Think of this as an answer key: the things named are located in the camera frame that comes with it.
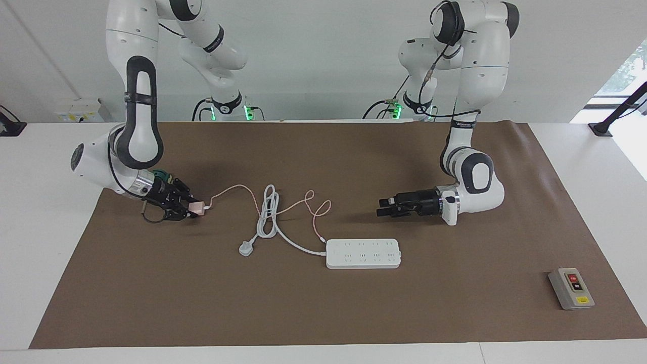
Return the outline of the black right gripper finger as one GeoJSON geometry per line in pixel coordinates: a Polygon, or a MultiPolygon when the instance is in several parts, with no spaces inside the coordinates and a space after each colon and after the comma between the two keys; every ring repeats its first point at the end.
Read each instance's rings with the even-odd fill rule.
{"type": "Polygon", "coordinates": [[[172,182],[172,189],[174,196],[178,199],[192,203],[196,201],[190,188],[184,182],[172,182]]]}
{"type": "Polygon", "coordinates": [[[187,218],[196,218],[197,213],[189,209],[188,204],[168,204],[164,207],[164,221],[182,221],[187,218]]]}

